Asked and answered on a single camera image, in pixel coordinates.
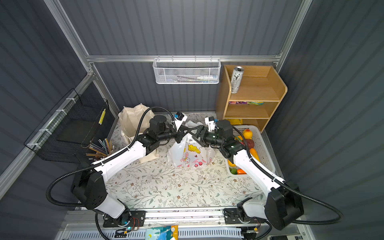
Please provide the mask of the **white plastic grocery bag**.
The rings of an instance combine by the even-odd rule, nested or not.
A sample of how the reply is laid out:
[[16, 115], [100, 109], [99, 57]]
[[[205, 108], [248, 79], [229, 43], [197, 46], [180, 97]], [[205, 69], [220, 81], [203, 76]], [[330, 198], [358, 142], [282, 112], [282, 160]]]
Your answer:
[[213, 162], [215, 154], [213, 148], [202, 147], [187, 133], [168, 150], [167, 160], [177, 168], [202, 168]]

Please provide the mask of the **cream canvas tote bag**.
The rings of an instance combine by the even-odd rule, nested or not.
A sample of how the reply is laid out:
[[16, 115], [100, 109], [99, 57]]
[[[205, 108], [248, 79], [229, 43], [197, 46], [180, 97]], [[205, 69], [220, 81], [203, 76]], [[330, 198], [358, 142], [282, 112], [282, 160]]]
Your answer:
[[[131, 141], [134, 139], [134, 136], [136, 134], [136, 131], [139, 126], [139, 121], [143, 115], [143, 113], [148, 109], [149, 107], [139, 104], [136, 105], [133, 108], [129, 107], [123, 107], [123, 110], [118, 114], [119, 116], [119, 125], [121, 128], [121, 135], [123, 140], [127, 145], [131, 143]], [[155, 116], [152, 110], [150, 110], [148, 113], [146, 113], [144, 120], [142, 122], [141, 127], [139, 127], [139, 134], [144, 133], [144, 131], [149, 128], [150, 126], [150, 119], [152, 119]], [[140, 164], [156, 160], [160, 156], [157, 153], [157, 150], [154, 150], [152, 153], [150, 153], [148, 156], [145, 156], [143, 158], [139, 159]]]

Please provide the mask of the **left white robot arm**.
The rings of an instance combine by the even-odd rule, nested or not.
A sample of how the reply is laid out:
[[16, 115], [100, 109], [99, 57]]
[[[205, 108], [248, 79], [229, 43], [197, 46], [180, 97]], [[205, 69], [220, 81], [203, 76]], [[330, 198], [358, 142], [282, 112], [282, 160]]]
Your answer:
[[[147, 156], [156, 150], [162, 141], [175, 139], [177, 142], [183, 138], [183, 122], [187, 116], [181, 112], [170, 115], [168, 122], [163, 115], [155, 115], [149, 121], [149, 127], [141, 132], [137, 129], [132, 142], [116, 153], [90, 164], [87, 167], [71, 171], [54, 180], [47, 188], [47, 200], [62, 207], [85, 207], [99, 214], [107, 214], [114, 219], [129, 213], [121, 201], [111, 196], [106, 190], [106, 183], [117, 172], [134, 161]], [[64, 203], [52, 197], [54, 186], [65, 178], [74, 176], [72, 193], [79, 200], [78, 203]]]

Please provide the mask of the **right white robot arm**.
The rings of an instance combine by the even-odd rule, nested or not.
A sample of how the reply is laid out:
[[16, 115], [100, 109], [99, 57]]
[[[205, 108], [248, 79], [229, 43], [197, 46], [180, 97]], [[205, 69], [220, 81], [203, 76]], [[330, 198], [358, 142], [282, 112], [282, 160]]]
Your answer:
[[[299, 187], [292, 181], [285, 181], [250, 153], [246, 140], [239, 142], [234, 137], [234, 132], [242, 136], [242, 132], [231, 125], [228, 120], [214, 122], [211, 130], [199, 125], [194, 128], [185, 128], [184, 131], [191, 134], [193, 139], [204, 147], [215, 147], [220, 153], [246, 174], [262, 189], [267, 197], [264, 205], [266, 220], [277, 230], [282, 230], [289, 224], [299, 225], [332, 225], [344, 219], [343, 213], [334, 206], [318, 199], [312, 198], [300, 192]], [[322, 206], [337, 217], [330, 220], [302, 221], [299, 218], [304, 215], [303, 200], [308, 200]]]

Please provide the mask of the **yellow bell pepper toy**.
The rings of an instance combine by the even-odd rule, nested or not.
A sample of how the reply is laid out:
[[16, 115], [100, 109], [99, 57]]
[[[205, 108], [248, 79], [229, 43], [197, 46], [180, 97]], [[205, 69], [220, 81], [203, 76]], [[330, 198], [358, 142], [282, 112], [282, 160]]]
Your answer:
[[228, 160], [228, 165], [229, 165], [231, 168], [236, 167], [236, 165], [235, 165], [234, 163], [232, 163], [230, 160]]

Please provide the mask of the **yellow peach toy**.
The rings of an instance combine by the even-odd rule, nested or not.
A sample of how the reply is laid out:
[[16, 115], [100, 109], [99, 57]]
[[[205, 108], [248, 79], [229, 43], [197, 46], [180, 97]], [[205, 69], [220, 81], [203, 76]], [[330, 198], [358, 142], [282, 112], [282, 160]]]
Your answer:
[[243, 137], [246, 140], [251, 140], [253, 138], [253, 132], [250, 129], [245, 129], [243, 131]]

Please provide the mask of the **dark red plum toy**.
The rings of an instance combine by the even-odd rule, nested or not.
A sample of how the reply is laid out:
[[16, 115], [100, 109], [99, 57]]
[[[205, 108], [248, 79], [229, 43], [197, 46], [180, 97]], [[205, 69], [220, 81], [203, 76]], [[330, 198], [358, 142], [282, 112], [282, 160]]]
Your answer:
[[255, 147], [255, 142], [252, 139], [246, 139], [246, 142], [249, 149], [252, 149]]

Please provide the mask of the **orange carrot toy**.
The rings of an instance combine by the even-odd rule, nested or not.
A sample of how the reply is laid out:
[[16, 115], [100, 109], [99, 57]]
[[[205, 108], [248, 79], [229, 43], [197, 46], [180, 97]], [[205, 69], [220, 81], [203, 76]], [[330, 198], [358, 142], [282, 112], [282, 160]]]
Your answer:
[[238, 175], [246, 175], [247, 173], [242, 169], [237, 169], [237, 174]]

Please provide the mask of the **yellow long pepper toy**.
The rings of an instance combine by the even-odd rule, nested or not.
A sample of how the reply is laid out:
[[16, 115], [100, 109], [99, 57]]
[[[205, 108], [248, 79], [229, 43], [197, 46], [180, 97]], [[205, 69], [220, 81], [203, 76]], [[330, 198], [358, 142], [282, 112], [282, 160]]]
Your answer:
[[250, 153], [251, 153], [251, 155], [253, 156], [253, 158], [254, 158], [255, 160], [257, 160], [258, 162], [260, 162], [260, 158], [259, 158], [258, 152], [257, 152], [254, 148], [251, 148], [251, 149], [250, 149]]

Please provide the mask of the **left silver drink can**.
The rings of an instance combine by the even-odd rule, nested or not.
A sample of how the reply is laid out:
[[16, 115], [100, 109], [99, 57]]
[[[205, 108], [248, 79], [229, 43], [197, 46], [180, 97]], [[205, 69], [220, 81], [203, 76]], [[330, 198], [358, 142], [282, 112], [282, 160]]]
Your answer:
[[244, 68], [236, 66], [231, 77], [231, 93], [236, 94], [239, 91], [241, 81], [244, 75]]

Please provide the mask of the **white plastic fruit basket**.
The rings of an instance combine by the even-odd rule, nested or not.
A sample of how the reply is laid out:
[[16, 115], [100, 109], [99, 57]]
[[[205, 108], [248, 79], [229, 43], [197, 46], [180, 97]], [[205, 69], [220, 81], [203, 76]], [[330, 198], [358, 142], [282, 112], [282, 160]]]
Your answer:
[[[273, 160], [271, 158], [271, 155], [267, 149], [267, 146], [262, 138], [262, 135], [261, 135], [261, 132], [259, 131], [259, 129], [256, 127], [256, 126], [252, 126], [252, 125], [238, 125], [238, 126], [235, 126], [241, 133], [243, 133], [244, 130], [251, 130], [251, 132], [253, 133], [253, 137], [252, 137], [252, 140], [254, 141], [254, 147], [253, 149], [256, 150], [256, 152], [258, 153], [258, 156], [259, 156], [259, 160], [261, 162], [261, 164], [263, 164], [267, 169], [269, 169], [269, 171], [271, 171], [272, 173], [276, 173], [276, 168], [275, 168], [275, 165], [273, 163]], [[240, 136], [240, 134], [233, 130], [233, 135], [234, 137], [238, 137]], [[246, 178], [247, 175], [246, 174], [242, 174], [242, 175], [234, 175], [232, 172], [231, 172], [231, 169], [240, 169], [238, 168], [237, 166], [234, 166], [234, 167], [231, 167], [228, 163], [228, 160], [225, 160], [225, 164], [226, 164], [226, 169], [227, 169], [227, 172], [229, 174], [230, 177], [240, 177], [240, 178]]]

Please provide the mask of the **wooden shelf unit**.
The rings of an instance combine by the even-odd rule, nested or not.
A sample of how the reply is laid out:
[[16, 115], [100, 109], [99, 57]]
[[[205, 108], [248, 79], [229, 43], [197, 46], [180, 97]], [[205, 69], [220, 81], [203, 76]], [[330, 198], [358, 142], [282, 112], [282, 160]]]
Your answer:
[[272, 66], [243, 66], [240, 88], [232, 93], [233, 65], [223, 67], [216, 103], [219, 120], [241, 119], [243, 125], [258, 127], [263, 132], [288, 92], [288, 87]]

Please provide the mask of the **cup of coloured pencils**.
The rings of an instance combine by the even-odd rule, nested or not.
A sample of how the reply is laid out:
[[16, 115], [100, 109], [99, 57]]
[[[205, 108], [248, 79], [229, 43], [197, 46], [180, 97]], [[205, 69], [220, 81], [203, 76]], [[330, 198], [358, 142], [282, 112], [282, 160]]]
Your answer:
[[108, 139], [99, 139], [86, 146], [86, 156], [91, 161], [102, 160], [114, 153], [115, 146]]

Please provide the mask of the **teal printed booklet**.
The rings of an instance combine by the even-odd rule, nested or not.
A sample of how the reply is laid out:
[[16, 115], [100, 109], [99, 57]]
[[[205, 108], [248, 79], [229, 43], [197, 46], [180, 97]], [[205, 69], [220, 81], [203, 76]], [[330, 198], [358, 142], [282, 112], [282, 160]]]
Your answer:
[[146, 229], [145, 240], [178, 240], [178, 226], [166, 226]]

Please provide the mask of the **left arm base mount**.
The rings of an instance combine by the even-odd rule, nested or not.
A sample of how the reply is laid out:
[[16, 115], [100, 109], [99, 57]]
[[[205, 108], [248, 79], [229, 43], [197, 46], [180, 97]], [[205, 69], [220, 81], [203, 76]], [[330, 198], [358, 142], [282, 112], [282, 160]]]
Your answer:
[[144, 225], [146, 211], [124, 211], [117, 219], [109, 215], [104, 217], [104, 228], [139, 228]]

